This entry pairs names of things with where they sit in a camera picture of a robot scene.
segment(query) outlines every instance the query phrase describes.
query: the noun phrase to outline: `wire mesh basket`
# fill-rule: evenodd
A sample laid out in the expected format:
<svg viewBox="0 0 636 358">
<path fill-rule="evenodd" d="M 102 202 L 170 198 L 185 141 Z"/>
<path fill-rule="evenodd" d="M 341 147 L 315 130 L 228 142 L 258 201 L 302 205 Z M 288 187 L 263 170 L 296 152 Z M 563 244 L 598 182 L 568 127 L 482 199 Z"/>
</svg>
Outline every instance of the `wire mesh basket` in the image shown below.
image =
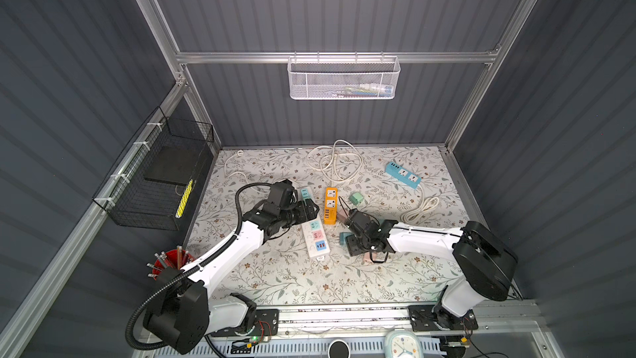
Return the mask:
<svg viewBox="0 0 636 358">
<path fill-rule="evenodd" d="M 93 201 L 120 226 L 172 231 L 188 227 L 214 159 L 213 139 L 211 124 L 164 117 L 144 142 L 134 143 L 136 151 L 123 170 L 112 174 L 127 150 L 122 152 Z M 182 170 L 189 174 L 185 186 L 149 179 L 153 163 L 165 149 L 184 152 L 191 158 L 191 170 Z M 113 187 L 103 195 L 107 184 Z"/>
<path fill-rule="evenodd" d="M 392 99 L 400 66 L 397 57 L 318 56 L 313 62 L 290 57 L 287 70 L 293 99 Z"/>
</svg>

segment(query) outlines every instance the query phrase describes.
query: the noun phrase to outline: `white power strip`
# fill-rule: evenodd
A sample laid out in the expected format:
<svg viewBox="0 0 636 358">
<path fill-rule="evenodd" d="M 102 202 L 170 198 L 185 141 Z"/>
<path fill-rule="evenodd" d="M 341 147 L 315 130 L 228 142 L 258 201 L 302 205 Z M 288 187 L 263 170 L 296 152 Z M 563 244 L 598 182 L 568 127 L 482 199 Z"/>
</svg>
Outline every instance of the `white power strip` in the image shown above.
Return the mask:
<svg viewBox="0 0 636 358">
<path fill-rule="evenodd" d="M 300 190 L 300 199 L 314 200 L 311 187 L 302 187 Z M 314 220 L 306 221 L 301 224 L 303 228 L 303 235 L 305 236 L 305 244 L 307 245 L 307 252 L 309 258 L 323 261 L 330 253 L 329 243 L 327 242 L 327 235 L 324 232 L 322 226 L 321 216 L 316 217 Z"/>
</svg>

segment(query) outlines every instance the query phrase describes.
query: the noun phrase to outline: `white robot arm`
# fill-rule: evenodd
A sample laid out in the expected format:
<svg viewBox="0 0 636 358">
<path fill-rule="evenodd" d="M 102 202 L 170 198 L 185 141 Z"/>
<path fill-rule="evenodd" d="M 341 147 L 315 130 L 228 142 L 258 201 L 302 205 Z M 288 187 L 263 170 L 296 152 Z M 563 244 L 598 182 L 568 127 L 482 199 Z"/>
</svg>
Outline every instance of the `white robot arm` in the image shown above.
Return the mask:
<svg viewBox="0 0 636 358">
<path fill-rule="evenodd" d="M 183 273 L 166 268 L 157 278 L 158 291 L 129 321 L 126 339 L 133 348 L 149 350 L 170 345 L 186 354 L 204 334 L 224 328 L 242 328 L 245 332 L 251 329 L 256 305 L 238 294 L 212 299 L 213 291 L 243 258 L 280 228 L 315 219 L 318 207 L 311 200 L 299 201 L 291 183 L 285 180 L 272 184 L 269 198 L 242 215 L 238 195 L 248 186 L 237 191 L 237 233 L 184 266 Z M 448 229 L 413 227 L 394 220 L 379 225 L 372 216 L 354 209 L 345 225 L 353 232 L 346 239 L 352 256 L 369 251 L 417 252 L 457 262 L 464 275 L 442 292 L 430 313 L 431 319 L 443 328 L 450 329 L 463 321 L 468 310 L 482 300 L 507 298 L 516 256 L 478 222 Z M 164 343 L 140 343 L 132 336 L 132 327 L 143 308 L 144 327 Z"/>
</svg>

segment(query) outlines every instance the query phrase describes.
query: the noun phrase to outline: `alarm clock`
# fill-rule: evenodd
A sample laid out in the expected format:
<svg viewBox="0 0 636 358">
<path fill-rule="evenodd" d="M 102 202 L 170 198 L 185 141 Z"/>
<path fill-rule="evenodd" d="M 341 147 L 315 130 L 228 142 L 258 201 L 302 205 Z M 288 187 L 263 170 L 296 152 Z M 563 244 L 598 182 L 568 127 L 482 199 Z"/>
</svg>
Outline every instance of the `alarm clock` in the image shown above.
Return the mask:
<svg viewBox="0 0 636 358">
<path fill-rule="evenodd" d="M 423 358 L 420 340 L 408 330 L 394 330 L 384 340 L 386 358 Z"/>
</svg>

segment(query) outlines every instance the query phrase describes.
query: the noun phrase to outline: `gray corrugated wall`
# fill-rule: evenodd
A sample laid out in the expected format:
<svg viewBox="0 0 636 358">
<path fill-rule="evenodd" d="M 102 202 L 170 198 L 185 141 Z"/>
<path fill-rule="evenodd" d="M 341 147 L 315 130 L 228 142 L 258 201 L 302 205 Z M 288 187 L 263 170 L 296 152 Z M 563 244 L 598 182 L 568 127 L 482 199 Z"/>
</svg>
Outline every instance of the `gray corrugated wall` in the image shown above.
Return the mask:
<svg viewBox="0 0 636 358">
<path fill-rule="evenodd" d="M 519 2 L 158 1 L 181 51 L 256 52 L 490 50 Z M 190 69 L 224 146 L 288 146 L 444 142 L 483 67 L 402 65 L 396 97 L 365 102 L 294 101 L 282 65 Z"/>
<path fill-rule="evenodd" d="M 405 64 L 394 99 L 290 98 L 285 65 L 189 65 L 224 146 L 446 140 L 481 64 Z"/>
<path fill-rule="evenodd" d="M 4 328 L 174 80 L 135 0 L 0 0 L 0 30 Z M 125 301 L 128 312 L 150 284 L 122 258 L 143 265 L 136 245 L 173 238 L 107 223 L 24 355 L 83 355 L 76 344 L 97 343 L 92 332 L 103 348 L 129 356 L 118 307 Z M 117 331 L 100 333 L 107 323 Z"/>
<path fill-rule="evenodd" d="M 159 0 L 181 51 L 483 51 L 519 0 Z"/>
<path fill-rule="evenodd" d="M 633 355 L 636 0 L 540 0 L 455 150 L 569 357 Z"/>
</svg>

